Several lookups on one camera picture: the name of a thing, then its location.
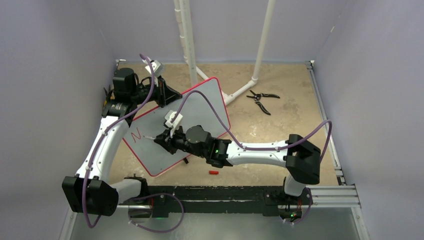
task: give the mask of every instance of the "gray whiteboard surface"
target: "gray whiteboard surface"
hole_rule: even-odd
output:
[[[134,219],[155,230],[170,229],[181,213],[167,218]],[[354,216],[347,208],[311,208],[306,219],[295,225],[283,224],[278,216],[262,214],[186,213],[172,232],[153,233],[128,224],[128,209],[118,208],[112,216],[102,216],[90,229],[78,213],[71,240],[358,240]]]
[[[225,126],[230,128],[230,121],[221,95],[218,79],[211,78],[206,80],[184,92],[182,97],[184,98],[190,90],[194,89],[202,92],[207,99],[209,99]],[[170,110],[176,111],[182,101],[183,99],[179,99],[164,108],[154,108],[144,115],[141,115],[139,118],[136,118],[132,122],[126,135],[123,137],[125,143],[144,166],[148,174],[153,177],[159,175],[189,155],[180,150],[172,155],[160,145],[153,142],[153,140],[143,137],[143,135],[156,137],[163,133],[165,130],[163,125],[165,122],[165,115]],[[181,114],[181,126],[184,132],[196,125],[201,125],[205,131],[210,132],[215,138],[226,132],[215,117],[208,103],[198,93],[193,93],[188,97],[181,110]]]

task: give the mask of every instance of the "tan floor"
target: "tan floor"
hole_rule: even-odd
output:
[[[140,76],[148,74],[142,64],[121,64]],[[253,64],[199,64],[198,67],[209,77],[220,80],[222,90],[234,93],[246,84],[252,76]],[[179,92],[188,89],[190,76],[187,65],[168,64],[162,75],[166,83]],[[238,97],[227,106],[231,131],[240,142],[270,143],[288,138],[289,134],[306,136],[321,123],[319,107],[309,73],[303,64],[263,64],[259,82],[252,90],[256,93],[277,94],[281,99],[262,98],[260,101],[271,113],[262,113],[253,99]],[[138,114],[155,106],[150,102]],[[325,143],[324,130],[320,130],[310,141],[322,148]],[[147,179],[149,185],[207,185],[207,186],[259,186],[282,185],[288,171],[285,168],[263,164],[244,164],[233,167],[214,168],[196,156],[188,158],[159,176],[150,176],[136,157],[122,141],[110,171],[110,183],[121,181],[126,176],[136,174]],[[219,171],[209,175],[209,170]],[[327,152],[321,163],[320,185],[338,185],[331,159]]]

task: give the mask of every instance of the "table surface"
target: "table surface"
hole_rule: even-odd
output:
[[[231,94],[252,77],[254,64],[198,64],[207,76],[217,77],[222,90]],[[144,64],[120,64],[120,68],[132,68],[140,78],[148,76]],[[166,83],[179,92],[190,88],[190,76],[186,64],[167,64],[162,75]],[[281,99],[262,98],[260,102],[271,113],[264,114],[254,100],[245,97],[246,92],[227,106],[231,131],[240,142],[270,143],[288,138],[289,134],[306,136],[321,123],[321,115],[308,70],[304,64],[263,64],[259,80],[252,90],[255,93],[277,94]],[[155,107],[148,103],[137,114]],[[230,139],[228,134],[222,136]],[[326,140],[325,130],[318,131],[310,141],[322,149]],[[263,164],[244,164],[214,168],[204,159],[188,158],[164,173],[150,176],[127,145],[122,141],[113,161],[109,183],[120,182],[124,177],[136,174],[147,179],[149,185],[206,185],[206,186],[278,186],[288,175],[285,168]],[[210,175],[209,170],[219,171]],[[326,153],[320,168],[320,185],[338,185],[331,154]]]

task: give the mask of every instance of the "metal frame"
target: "metal frame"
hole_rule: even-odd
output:
[[[312,83],[313,90],[315,92],[315,98],[316,98],[316,102],[318,103],[318,106],[319,106],[319,112],[321,114],[321,119],[323,121],[327,120],[326,111],[324,110],[323,101],[321,100],[320,91],[318,89],[317,81],[315,79],[313,64],[312,64],[311,61],[306,61],[305,65],[306,65],[306,68],[309,72],[310,81]],[[327,126],[325,126],[325,135],[326,136],[328,135],[328,127]],[[336,152],[336,148],[335,148],[332,136],[330,136],[329,150],[331,152],[331,158],[332,158],[333,164],[334,164],[335,175],[337,176],[339,184],[341,186],[345,186],[345,187],[353,187],[355,192],[356,192],[355,195],[356,195],[356,198],[357,198],[357,205],[351,206],[350,209],[352,210],[352,214],[353,214],[353,218],[354,218],[354,221],[355,221],[355,226],[356,226],[356,229],[357,229],[357,232],[358,232],[359,239],[369,240],[370,235],[368,234],[367,226],[365,225],[364,218],[362,216],[361,203],[360,203],[359,198],[358,198],[357,190],[356,190],[355,186],[346,186],[345,177],[343,175],[342,167],[341,167],[340,162],[339,162],[339,157],[337,156],[337,152]]]

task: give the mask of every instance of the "white pvc pipe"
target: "white pvc pipe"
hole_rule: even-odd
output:
[[[199,68],[198,66],[196,66],[196,72],[197,72],[197,74],[199,74],[199,76],[200,76],[203,80],[209,79],[209,77],[208,77],[208,76],[206,76],[206,74],[205,74],[202,70],[200,70],[200,68]]]
[[[195,55],[195,44],[193,40],[193,28],[192,28],[192,17],[190,13],[190,1],[179,0],[179,8],[181,11],[182,28],[184,34],[185,48],[187,50],[187,64],[190,72],[191,86],[198,83],[198,74],[196,71],[196,55]]]
[[[256,83],[257,81],[250,80],[247,82],[246,85],[242,86],[239,90],[235,91],[233,94],[227,95],[226,97],[224,96],[225,105],[228,105],[229,103],[234,101],[234,99],[236,99],[242,93],[246,92],[248,89],[256,85]]]
[[[271,25],[276,0],[269,0],[266,8],[265,21],[263,22],[262,35],[260,36],[259,49],[257,50],[256,63],[254,65],[252,81],[258,81],[259,69],[261,68],[262,57],[264,56],[265,44],[267,43],[268,32]]]

